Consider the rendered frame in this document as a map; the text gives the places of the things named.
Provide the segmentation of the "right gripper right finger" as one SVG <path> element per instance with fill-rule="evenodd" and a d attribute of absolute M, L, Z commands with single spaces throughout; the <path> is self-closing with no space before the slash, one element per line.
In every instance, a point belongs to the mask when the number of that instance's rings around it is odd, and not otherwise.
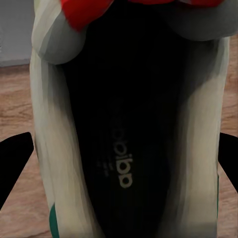
<path fill-rule="evenodd" d="M 220 133 L 218 161 L 238 192 L 238 137 Z"/>

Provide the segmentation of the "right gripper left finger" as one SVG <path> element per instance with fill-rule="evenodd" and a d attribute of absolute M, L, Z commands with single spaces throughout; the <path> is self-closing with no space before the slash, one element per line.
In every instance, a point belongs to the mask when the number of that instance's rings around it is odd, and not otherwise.
<path fill-rule="evenodd" d="M 0 210 L 33 151 L 30 132 L 0 142 Z"/>

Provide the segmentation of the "gym shoe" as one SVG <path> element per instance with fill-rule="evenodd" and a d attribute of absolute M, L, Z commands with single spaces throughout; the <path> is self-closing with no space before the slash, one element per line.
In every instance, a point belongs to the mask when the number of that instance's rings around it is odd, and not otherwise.
<path fill-rule="evenodd" d="M 34 0 L 35 150 L 53 238 L 217 238 L 238 0 Z"/>

